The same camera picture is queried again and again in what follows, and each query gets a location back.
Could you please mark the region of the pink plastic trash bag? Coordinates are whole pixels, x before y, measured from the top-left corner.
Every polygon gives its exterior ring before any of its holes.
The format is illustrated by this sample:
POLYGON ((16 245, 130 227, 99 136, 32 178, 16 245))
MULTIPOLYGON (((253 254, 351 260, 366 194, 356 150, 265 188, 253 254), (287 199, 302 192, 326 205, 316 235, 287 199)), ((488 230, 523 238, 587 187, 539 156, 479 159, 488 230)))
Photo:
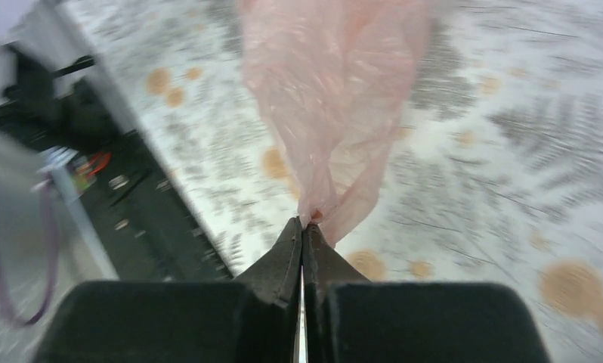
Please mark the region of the pink plastic trash bag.
POLYGON ((430 33, 428 1, 240 1, 243 74, 303 225, 335 245, 373 210, 430 33))

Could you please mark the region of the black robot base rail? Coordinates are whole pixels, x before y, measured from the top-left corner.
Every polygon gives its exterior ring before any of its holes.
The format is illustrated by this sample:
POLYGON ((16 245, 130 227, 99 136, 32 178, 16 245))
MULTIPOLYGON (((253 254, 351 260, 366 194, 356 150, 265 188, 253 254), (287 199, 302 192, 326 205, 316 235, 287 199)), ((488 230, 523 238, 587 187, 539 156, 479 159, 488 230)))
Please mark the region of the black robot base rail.
MULTIPOLYGON (((74 250, 77 227, 50 175, 39 171, 40 153, 54 146, 66 147, 15 102, 0 104, 0 278, 9 287, 100 279, 74 250)), ((91 180, 80 200, 119 279, 233 277, 138 132, 121 132, 96 152, 76 151, 91 180)))

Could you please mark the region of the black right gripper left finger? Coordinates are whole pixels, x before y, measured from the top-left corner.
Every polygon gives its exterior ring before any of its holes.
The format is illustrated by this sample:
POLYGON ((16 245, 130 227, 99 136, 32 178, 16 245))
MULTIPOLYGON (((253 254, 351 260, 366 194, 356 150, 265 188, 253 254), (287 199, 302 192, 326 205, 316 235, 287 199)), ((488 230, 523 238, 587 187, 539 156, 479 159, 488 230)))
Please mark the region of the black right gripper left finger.
POLYGON ((233 280, 89 281, 63 299, 35 362, 295 362, 302 224, 233 280))

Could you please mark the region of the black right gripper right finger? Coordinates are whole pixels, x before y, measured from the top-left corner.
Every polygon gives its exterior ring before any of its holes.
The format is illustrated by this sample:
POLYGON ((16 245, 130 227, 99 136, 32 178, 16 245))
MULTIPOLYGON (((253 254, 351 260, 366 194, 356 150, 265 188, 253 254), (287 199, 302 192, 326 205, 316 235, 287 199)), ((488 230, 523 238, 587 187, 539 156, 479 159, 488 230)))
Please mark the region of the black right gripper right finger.
POLYGON ((511 288, 486 282, 372 282, 320 229, 301 233, 310 362, 547 362, 511 288))

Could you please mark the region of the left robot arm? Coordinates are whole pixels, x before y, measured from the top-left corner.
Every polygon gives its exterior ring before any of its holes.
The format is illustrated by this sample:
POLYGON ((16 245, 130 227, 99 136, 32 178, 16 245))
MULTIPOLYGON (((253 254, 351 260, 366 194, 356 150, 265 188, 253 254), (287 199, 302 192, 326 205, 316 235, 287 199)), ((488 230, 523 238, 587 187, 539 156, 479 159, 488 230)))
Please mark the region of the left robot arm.
POLYGON ((15 56, 16 79, 3 95, 63 146, 92 153, 120 137, 110 112, 86 79, 75 82, 69 94, 57 95, 55 81, 94 66, 93 56, 84 55, 69 66, 52 70, 15 42, 4 49, 15 56))

